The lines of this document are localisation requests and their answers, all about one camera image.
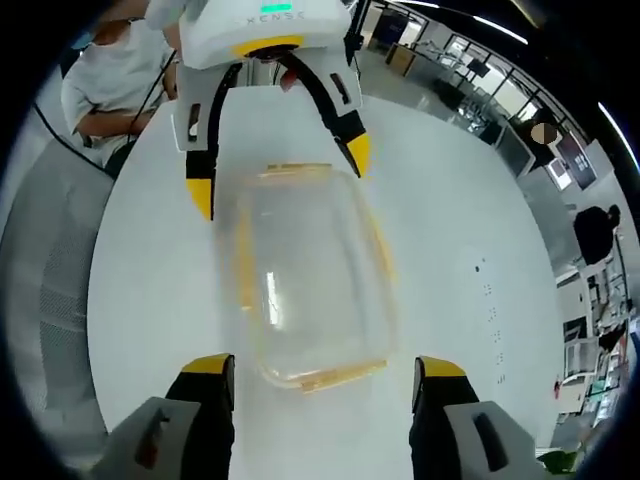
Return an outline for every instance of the round white table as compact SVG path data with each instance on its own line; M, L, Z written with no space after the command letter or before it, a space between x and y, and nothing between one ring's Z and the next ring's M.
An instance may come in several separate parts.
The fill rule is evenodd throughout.
M359 182L397 273L399 352L387 369L304 395L256 371L227 254L240 181L268 164L350 168L308 93L232 89L216 219L185 185L165 104L115 184L89 283L89 355L109 430L164 396L194 358L236 355L231 478L412 478L413 360L448 359L546 446L563 369L555 281L534 218L498 154L434 117L365 97L373 146Z

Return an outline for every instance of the ceiling light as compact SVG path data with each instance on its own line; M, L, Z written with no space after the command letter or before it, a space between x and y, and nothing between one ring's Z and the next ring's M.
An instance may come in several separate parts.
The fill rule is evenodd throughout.
M607 117L607 120L609 120L609 123L611 124L613 129L618 134L618 137L620 137L620 140L622 141L622 143L624 144L625 148L627 149L627 152L629 152L629 155L631 156L631 159L633 160L633 163L636 164L636 168L640 172L640 165L638 165L638 159L636 158L635 154L633 153L633 150L631 149L631 145L629 145L629 142L627 141L627 138L624 136L624 133L622 133L622 130L620 129L620 127L618 126L616 121L613 119L613 117L611 116L609 111L600 102L598 102L598 108L604 114L604 116Z
M516 40L518 40L519 42L524 43L525 45L529 45L529 42L527 42L526 38L523 38L520 35L518 35L516 33L513 33L511 30L508 30L508 29L504 28L503 26L498 25L497 23L490 22L489 20L487 20L485 18L482 18L482 17L476 17L475 15L473 16L473 18L475 18L480 23L484 23L485 25L489 25L490 27L493 27L496 30L500 30L502 33L506 33L510 37L515 38Z
M389 0L389 1L390 3L410 3L413 5L421 5L423 7L440 8L440 5L436 5L435 3L419 2L418 0Z

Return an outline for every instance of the green indicator light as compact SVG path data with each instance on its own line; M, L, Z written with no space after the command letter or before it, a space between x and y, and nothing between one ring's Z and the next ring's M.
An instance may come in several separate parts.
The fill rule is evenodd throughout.
M276 5L263 5L262 13L288 12L293 6L290 3L278 3Z

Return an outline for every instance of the white shirt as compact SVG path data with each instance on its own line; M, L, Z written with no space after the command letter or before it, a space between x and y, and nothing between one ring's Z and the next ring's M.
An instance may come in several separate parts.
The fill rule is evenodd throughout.
M62 109L69 130L75 133L80 120L94 110L138 113L172 52L162 32L151 30L144 21L132 22L114 44L90 44L62 81ZM144 111L157 108L167 98L160 80ZM127 138L91 137L93 148L100 151L96 163L105 166Z

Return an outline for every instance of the transparent plastic box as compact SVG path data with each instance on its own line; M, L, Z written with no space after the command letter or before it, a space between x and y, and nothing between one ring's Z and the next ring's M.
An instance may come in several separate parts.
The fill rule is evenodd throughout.
M270 167L236 230L240 302L264 376L312 392L384 368L395 345L389 255L350 175Z

